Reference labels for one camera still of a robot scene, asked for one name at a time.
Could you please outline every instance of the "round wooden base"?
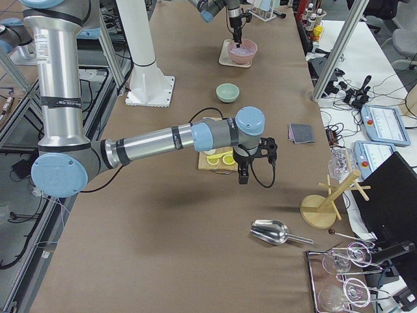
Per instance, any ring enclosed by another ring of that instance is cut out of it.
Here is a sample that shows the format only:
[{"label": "round wooden base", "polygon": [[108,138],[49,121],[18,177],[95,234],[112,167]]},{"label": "round wooden base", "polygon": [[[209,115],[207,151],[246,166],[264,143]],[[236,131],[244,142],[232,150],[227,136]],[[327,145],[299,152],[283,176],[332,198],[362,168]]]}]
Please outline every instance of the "round wooden base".
[{"label": "round wooden base", "polygon": [[312,194],[301,201],[300,211],[302,218],[311,226],[316,228],[329,228],[336,221],[336,214],[332,204],[329,203],[317,212],[319,206],[325,201],[325,197]]}]

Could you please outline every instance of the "bowl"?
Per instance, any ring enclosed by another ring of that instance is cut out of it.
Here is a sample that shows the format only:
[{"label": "bowl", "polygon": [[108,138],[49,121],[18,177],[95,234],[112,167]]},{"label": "bowl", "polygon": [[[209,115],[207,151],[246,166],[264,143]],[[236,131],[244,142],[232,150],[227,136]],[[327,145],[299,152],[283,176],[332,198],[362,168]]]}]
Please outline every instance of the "bowl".
[{"label": "bowl", "polygon": [[232,83],[223,83],[216,88],[216,94],[220,101],[230,103],[239,96],[239,88]]},{"label": "bowl", "polygon": [[256,54],[258,46],[252,40],[242,39],[242,44],[239,48],[236,47],[236,42],[231,41],[227,46],[229,57],[236,64],[249,63]]}]

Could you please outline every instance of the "green bowl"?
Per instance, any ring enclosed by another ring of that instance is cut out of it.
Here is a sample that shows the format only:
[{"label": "green bowl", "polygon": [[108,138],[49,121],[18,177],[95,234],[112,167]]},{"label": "green bowl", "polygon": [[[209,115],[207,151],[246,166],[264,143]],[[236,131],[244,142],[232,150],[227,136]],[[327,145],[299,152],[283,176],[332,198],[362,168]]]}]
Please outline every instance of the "green bowl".
[{"label": "green bowl", "polygon": [[239,96],[239,88],[232,83],[223,83],[216,88],[217,97],[224,103],[230,103]]}]

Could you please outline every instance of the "pink bowl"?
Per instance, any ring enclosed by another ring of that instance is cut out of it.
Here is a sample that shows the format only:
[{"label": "pink bowl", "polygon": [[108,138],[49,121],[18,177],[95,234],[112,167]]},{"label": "pink bowl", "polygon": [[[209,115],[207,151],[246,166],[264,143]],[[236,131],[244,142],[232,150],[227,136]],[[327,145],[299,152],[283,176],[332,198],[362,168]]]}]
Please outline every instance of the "pink bowl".
[{"label": "pink bowl", "polygon": [[249,63],[256,54],[258,46],[252,40],[242,39],[242,44],[239,48],[236,47],[236,42],[231,41],[227,46],[227,52],[233,62],[236,64]]}]

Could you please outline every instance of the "light blue cap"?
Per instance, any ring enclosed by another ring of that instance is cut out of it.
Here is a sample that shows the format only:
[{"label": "light blue cap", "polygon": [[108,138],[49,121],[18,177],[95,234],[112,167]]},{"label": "light blue cap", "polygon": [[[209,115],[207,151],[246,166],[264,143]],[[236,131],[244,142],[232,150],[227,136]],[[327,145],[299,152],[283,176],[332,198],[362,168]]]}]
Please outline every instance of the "light blue cap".
[{"label": "light blue cap", "polygon": [[23,22],[18,18],[5,18],[0,21],[0,24],[3,24],[4,26],[22,26]]},{"label": "light blue cap", "polygon": [[98,39],[101,35],[101,28],[92,28],[92,29],[83,29],[80,34],[78,34],[78,39]]},{"label": "light blue cap", "polygon": [[198,123],[191,127],[194,149],[198,152],[213,149],[213,135],[205,123]]},{"label": "light blue cap", "polygon": [[260,109],[253,106],[240,109],[235,121],[237,127],[250,136],[259,136],[265,129],[265,116]]},{"label": "light blue cap", "polygon": [[213,14],[211,14],[209,11],[201,11],[200,15],[206,23],[210,23],[214,18]]},{"label": "light blue cap", "polygon": [[59,198],[73,196],[88,183],[84,166],[64,153],[46,153],[32,165],[32,179],[41,191]]},{"label": "light blue cap", "polygon": [[51,8],[60,5],[65,0],[20,0],[24,5],[31,8]]},{"label": "light blue cap", "polygon": [[4,40],[0,40],[0,49],[5,53],[8,54],[13,51],[13,46],[10,45],[8,42],[5,42]]}]

